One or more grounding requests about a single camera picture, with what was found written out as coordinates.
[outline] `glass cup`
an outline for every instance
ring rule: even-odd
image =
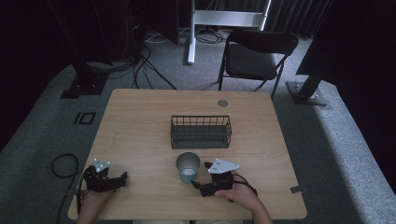
[[[198,176],[201,160],[192,152],[184,152],[177,157],[176,168],[183,183],[190,184]]]

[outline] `wooden table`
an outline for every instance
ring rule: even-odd
[[[228,105],[221,107],[219,100]],[[229,115],[229,148],[172,149],[171,116]],[[111,161],[109,177],[128,172],[127,186],[110,198],[99,219],[251,219],[249,211],[224,198],[202,197],[180,181],[176,158],[196,153],[240,164],[237,172],[258,190],[272,219],[304,218],[301,193],[270,96],[244,91],[114,90],[86,166]],[[204,167],[198,182],[210,182]],[[69,216],[78,217],[76,202]]]

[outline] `chair backrest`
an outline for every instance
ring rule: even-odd
[[[233,31],[227,37],[226,46],[235,42],[262,53],[279,53],[290,56],[299,40],[292,34],[268,33],[255,30]]]

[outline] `chair seat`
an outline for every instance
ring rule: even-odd
[[[259,53],[242,45],[231,44],[226,53],[225,70],[231,77],[272,80],[276,62],[271,53]]]

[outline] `white metal frame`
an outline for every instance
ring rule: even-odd
[[[244,26],[264,29],[271,0],[264,6],[263,13],[260,12],[237,12],[237,11],[215,11],[215,10],[195,10],[195,0],[191,0],[191,38],[189,48],[189,64],[195,61],[195,25],[224,25],[224,26]]]

